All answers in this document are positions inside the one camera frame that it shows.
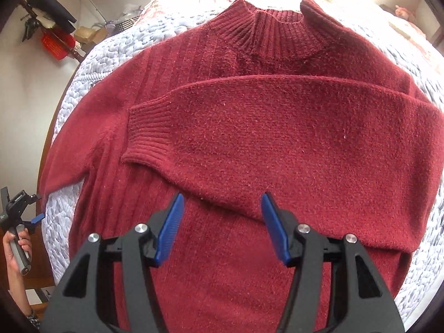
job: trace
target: turtleneck collar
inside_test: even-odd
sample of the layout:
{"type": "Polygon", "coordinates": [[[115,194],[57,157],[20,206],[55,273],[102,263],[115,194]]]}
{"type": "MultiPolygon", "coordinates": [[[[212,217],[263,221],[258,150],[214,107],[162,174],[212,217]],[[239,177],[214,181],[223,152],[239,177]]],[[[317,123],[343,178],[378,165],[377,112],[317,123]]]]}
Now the turtleneck collar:
{"type": "Polygon", "coordinates": [[[345,29],[313,0],[303,0],[300,13],[258,9],[235,0],[208,27],[234,48],[271,60],[309,57],[345,29]]]}

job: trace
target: ribbed knit fabric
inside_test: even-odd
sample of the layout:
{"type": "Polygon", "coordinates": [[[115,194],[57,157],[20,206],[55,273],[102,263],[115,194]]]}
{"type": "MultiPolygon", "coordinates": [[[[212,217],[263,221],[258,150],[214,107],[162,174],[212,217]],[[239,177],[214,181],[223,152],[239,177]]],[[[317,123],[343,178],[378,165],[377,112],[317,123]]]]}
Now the ribbed knit fabric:
{"type": "MultiPolygon", "coordinates": [[[[50,149],[44,200],[85,179],[71,256],[91,232],[124,234],[184,193],[171,257],[153,272],[172,333],[276,329],[292,272],[261,219],[265,190],[321,233],[356,233],[393,294],[421,240],[442,114],[313,1],[301,11],[236,0],[145,50],[82,99],[50,149]]],[[[120,280],[115,293],[126,326],[120,280]]]]}

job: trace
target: hand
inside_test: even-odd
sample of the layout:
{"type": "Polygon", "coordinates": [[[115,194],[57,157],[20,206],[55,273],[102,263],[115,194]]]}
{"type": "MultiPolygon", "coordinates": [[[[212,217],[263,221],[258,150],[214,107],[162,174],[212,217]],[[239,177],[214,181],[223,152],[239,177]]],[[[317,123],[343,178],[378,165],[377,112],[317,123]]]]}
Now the hand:
{"type": "MultiPolygon", "coordinates": [[[[9,243],[14,240],[14,235],[10,232],[6,232],[3,237],[3,249],[4,256],[6,258],[6,266],[8,269],[12,270],[14,273],[20,274],[19,266],[17,264],[16,258],[12,253],[11,246],[9,243]]],[[[32,243],[31,238],[29,236],[29,232],[27,228],[25,228],[22,232],[19,233],[19,245],[25,252],[29,253],[30,260],[32,259],[32,243]]]]}

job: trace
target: quilted bedspread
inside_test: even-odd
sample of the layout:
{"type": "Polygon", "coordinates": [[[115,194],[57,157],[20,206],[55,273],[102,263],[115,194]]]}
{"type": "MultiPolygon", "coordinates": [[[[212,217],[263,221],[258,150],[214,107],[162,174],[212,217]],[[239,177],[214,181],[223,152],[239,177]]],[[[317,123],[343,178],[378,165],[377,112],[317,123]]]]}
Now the quilted bedspread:
{"type": "MultiPolygon", "coordinates": [[[[282,0],[248,1],[260,8],[297,10],[301,0],[292,0],[291,4],[288,0],[285,0],[285,3],[282,3],[282,0]]],[[[331,3],[327,0],[316,1],[326,13],[368,39],[393,63],[407,71],[430,101],[444,112],[444,81],[442,77],[423,59],[421,52],[413,48],[389,24],[384,23],[379,11],[376,12],[377,19],[364,19],[348,6],[331,3]]],[[[204,6],[206,9],[209,6],[212,9],[210,11],[193,11],[188,14],[185,11],[166,15],[153,14],[149,19],[145,18],[129,30],[97,45],[83,61],[67,90],[58,112],[53,140],[82,97],[98,81],[141,50],[205,23],[227,7],[225,3],[204,4],[204,6]]],[[[46,219],[43,221],[42,230],[56,282],[61,279],[69,265],[68,235],[82,183],[80,181],[52,193],[46,206],[46,219]]],[[[407,320],[414,308],[421,302],[443,269],[443,231],[444,179],[441,178],[440,188],[428,219],[426,233],[419,249],[413,255],[405,282],[395,299],[403,321],[407,320]]]]}

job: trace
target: silver screw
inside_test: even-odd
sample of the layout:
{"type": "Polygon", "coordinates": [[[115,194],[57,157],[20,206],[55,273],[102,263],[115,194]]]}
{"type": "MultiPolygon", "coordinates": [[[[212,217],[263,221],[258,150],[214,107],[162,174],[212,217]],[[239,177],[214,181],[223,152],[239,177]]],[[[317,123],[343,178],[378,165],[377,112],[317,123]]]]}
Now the silver screw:
{"type": "Polygon", "coordinates": [[[310,233],[310,226],[308,224],[299,224],[297,230],[299,230],[300,233],[307,234],[310,233]]]}
{"type": "Polygon", "coordinates": [[[145,233],[148,230],[148,226],[146,224],[140,223],[135,226],[134,230],[138,233],[145,233]]]}
{"type": "Polygon", "coordinates": [[[89,235],[88,241],[95,243],[97,240],[99,240],[99,238],[100,238],[100,235],[98,235],[97,233],[93,233],[93,234],[89,235]]]}
{"type": "Polygon", "coordinates": [[[354,244],[358,241],[358,238],[356,238],[356,235],[349,233],[345,236],[345,240],[347,240],[349,243],[354,244]]]}

